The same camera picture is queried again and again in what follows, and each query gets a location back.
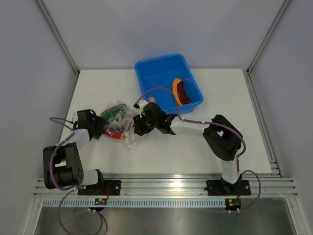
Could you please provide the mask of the fake egg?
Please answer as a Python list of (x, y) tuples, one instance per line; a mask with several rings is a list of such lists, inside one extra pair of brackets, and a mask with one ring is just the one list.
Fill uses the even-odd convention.
[(152, 96), (150, 96), (150, 97), (148, 97), (148, 102), (149, 103), (156, 103), (156, 99), (154, 98), (154, 97), (152, 97)]

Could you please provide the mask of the clear zip top bag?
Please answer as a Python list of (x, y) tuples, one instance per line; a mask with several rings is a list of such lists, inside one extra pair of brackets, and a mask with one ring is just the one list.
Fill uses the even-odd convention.
[(106, 121), (102, 133), (113, 140), (121, 143), (130, 149), (135, 142), (143, 141), (150, 134), (139, 136), (134, 133), (134, 112), (126, 103), (115, 99), (99, 115)]

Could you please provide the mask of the red fake chili pepper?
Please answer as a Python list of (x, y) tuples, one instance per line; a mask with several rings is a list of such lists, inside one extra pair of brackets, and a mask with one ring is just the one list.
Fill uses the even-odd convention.
[(110, 132), (107, 130), (103, 130), (102, 133), (111, 139), (120, 140), (122, 138), (122, 134), (118, 132)]

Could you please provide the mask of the fake steak slice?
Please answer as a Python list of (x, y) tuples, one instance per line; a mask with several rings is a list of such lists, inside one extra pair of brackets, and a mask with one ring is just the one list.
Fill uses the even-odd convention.
[(174, 79), (172, 83), (172, 91), (179, 106), (191, 103), (191, 100), (184, 89), (183, 81), (180, 78)]

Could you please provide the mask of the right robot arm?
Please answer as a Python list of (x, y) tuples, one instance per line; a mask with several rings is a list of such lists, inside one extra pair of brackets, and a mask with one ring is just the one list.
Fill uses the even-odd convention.
[(187, 120), (178, 114), (166, 114), (154, 102), (140, 100), (134, 107), (139, 114), (134, 117), (134, 133), (140, 136), (157, 129), (166, 135), (188, 135), (204, 138), (216, 157), (221, 160), (221, 182), (213, 191), (219, 195), (236, 195), (242, 179), (238, 150), (245, 149), (243, 136), (222, 115), (211, 122)]

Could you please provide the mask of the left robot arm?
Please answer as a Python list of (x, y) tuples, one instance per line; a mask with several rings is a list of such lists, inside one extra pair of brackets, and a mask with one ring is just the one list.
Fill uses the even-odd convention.
[(79, 150), (92, 139), (99, 139), (108, 121), (92, 109), (75, 112), (72, 120), (59, 117), (49, 120), (63, 125), (69, 135), (58, 144), (43, 149), (45, 187), (60, 191), (78, 187), (95, 195), (102, 194), (106, 183), (101, 171), (84, 169)]

